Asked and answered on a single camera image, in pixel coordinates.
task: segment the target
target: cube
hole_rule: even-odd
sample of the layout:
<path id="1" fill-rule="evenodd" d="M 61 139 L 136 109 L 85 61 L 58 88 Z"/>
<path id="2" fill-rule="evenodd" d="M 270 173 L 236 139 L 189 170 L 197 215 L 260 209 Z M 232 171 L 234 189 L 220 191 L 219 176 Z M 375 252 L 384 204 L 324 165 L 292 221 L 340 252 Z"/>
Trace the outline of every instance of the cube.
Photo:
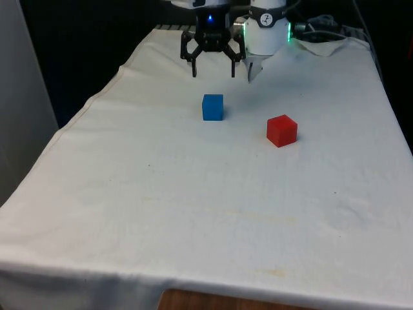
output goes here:
<path id="1" fill-rule="evenodd" d="M 267 138 L 277 147 L 297 141 L 298 124 L 287 115 L 278 116 L 268 120 Z"/>
<path id="2" fill-rule="evenodd" d="M 224 95 L 204 95 L 202 115 L 204 121 L 222 121 L 224 117 Z"/>

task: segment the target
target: white wall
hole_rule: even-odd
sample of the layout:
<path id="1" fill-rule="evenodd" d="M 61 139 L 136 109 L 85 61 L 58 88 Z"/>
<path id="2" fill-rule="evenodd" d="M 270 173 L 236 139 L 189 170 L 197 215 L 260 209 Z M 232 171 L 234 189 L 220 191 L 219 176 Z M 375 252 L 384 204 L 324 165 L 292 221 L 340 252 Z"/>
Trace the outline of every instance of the white wall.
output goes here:
<path id="1" fill-rule="evenodd" d="M 57 130 L 17 0 L 0 0 L 0 206 Z"/>

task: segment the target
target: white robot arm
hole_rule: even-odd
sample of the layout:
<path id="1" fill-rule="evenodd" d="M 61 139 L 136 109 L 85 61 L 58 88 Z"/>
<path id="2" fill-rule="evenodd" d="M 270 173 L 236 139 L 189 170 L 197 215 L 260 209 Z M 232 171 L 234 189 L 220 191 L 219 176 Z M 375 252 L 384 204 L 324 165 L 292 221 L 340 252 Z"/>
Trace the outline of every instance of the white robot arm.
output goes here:
<path id="1" fill-rule="evenodd" d="M 181 58 L 192 63 L 196 77 L 196 57 L 202 52 L 224 52 L 232 60 L 232 76 L 235 75 L 235 62 L 242 59 L 248 66 L 248 80 L 251 81 L 261 71 L 261 62 L 274 55 L 286 42 L 288 21 L 286 13 L 296 6 L 286 7 L 287 0 L 250 0 L 248 19 L 243 24 L 243 33 L 234 39 L 239 43 L 240 53 L 229 47 L 231 39 L 229 25 L 230 0 L 174 0 L 173 5 L 196 10 L 196 33 L 184 32 L 181 44 Z M 192 54 L 186 44 L 195 39 L 198 48 Z"/>
<path id="2" fill-rule="evenodd" d="M 173 5 L 179 6 L 181 8 L 187 8 L 193 10 L 202 7 L 212 7 L 219 5 L 227 5 L 228 0 L 172 0 Z"/>

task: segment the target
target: wooden surface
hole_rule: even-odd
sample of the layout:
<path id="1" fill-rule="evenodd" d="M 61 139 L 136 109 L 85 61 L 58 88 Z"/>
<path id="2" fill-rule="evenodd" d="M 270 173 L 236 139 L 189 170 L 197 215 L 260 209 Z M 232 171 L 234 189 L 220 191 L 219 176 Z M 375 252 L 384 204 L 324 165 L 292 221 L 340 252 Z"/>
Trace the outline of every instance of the wooden surface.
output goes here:
<path id="1" fill-rule="evenodd" d="M 168 290 L 162 294 L 158 310 L 309 310 L 289 305 L 224 297 L 188 291 Z"/>

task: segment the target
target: blue cube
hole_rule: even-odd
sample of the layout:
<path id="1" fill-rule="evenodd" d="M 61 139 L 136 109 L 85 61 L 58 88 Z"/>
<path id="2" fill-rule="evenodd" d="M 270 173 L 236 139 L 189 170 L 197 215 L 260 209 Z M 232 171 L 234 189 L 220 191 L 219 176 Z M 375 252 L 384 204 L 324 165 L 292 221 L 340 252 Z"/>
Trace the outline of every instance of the blue cube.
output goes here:
<path id="1" fill-rule="evenodd" d="M 202 115 L 204 121 L 222 121 L 224 118 L 224 95 L 204 95 Z"/>

